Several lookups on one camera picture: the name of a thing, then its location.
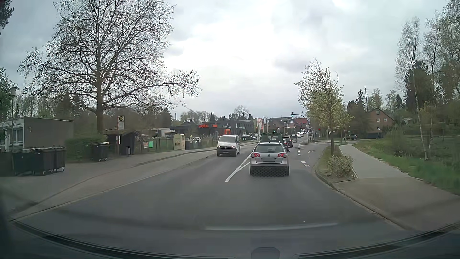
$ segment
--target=black car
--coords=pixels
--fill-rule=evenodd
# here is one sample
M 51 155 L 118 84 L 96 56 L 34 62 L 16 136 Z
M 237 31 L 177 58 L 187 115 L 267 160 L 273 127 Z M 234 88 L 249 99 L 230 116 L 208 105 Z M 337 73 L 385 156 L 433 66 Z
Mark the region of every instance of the black car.
M 286 140 L 287 142 L 287 145 L 289 147 L 293 147 L 294 146 L 294 143 L 292 143 L 292 139 L 290 137 L 283 137 L 284 140 Z
M 293 142 L 297 143 L 298 140 L 297 140 L 297 135 L 296 134 L 292 134 L 289 137 L 292 139 Z
M 357 135 L 348 135 L 346 137 L 344 137 L 344 139 L 354 139 L 354 140 L 357 140 L 358 139 L 358 136 Z

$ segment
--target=pedestrian walkway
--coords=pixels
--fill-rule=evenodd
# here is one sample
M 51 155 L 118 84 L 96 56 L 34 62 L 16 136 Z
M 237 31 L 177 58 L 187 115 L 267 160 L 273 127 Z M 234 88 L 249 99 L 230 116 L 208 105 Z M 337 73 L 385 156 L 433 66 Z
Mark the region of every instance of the pedestrian walkway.
M 353 158 L 358 179 L 333 186 L 405 229 L 433 231 L 460 221 L 460 197 L 410 177 L 352 145 L 340 146 Z
M 358 178 L 410 177 L 398 169 L 359 151 L 353 145 L 339 146 L 344 155 L 353 158 L 353 169 Z

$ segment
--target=trash bin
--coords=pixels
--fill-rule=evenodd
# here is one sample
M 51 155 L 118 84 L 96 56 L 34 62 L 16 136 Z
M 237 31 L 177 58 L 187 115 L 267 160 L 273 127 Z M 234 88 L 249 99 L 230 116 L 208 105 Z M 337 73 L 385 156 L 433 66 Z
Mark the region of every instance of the trash bin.
M 30 164 L 33 175 L 44 176 L 54 170 L 54 151 L 52 148 L 30 149 Z
M 92 143 L 91 144 L 91 160 L 107 161 L 109 154 L 109 145 L 107 143 Z
M 65 147 L 52 147 L 54 151 L 54 170 L 62 169 L 65 171 L 65 157 L 67 149 Z
M 197 138 L 196 138 L 196 141 L 198 142 L 198 143 L 197 143 L 197 147 L 198 147 L 198 148 L 202 148 L 202 147 L 203 147 L 203 141 L 202 141 L 202 139 L 197 137 Z
M 21 149 L 13 152 L 14 175 L 33 171 L 32 154 L 29 149 Z
M 193 147 L 193 138 L 185 139 L 185 149 L 194 149 Z

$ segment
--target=shrub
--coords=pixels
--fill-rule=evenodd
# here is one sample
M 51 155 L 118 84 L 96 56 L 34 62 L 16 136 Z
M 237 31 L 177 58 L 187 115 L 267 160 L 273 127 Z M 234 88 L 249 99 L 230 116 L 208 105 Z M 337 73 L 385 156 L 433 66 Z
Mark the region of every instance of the shrub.
M 75 160 L 88 159 L 91 155 L 89 144 L 104 141 L 106 141 L 106 137 L 102 134 L 67 139 L 65 141 L 65 146 L 67 148 L 67 158 Z
M 339 177 L 352 175 L 353 158 L 351 156 L 336 156 L 333 155 L 328 160 L 328 167 L 331 172 Z

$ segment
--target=rear windshield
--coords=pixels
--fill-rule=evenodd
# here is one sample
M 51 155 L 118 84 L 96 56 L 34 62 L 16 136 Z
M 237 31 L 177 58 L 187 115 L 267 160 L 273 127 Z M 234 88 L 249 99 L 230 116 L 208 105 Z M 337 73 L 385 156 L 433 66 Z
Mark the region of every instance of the rear windshield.
M 232 137 L 232 136 L 222 136 L 222 137 L 219 138 L 219 142 L 235 143 L 236 139 L 235 139 L 235 137 Z
M 284 152 L 284 148 L 277 144 L 258 144 L 254 149 L 254 152 L 261 153 L 279 153 Z

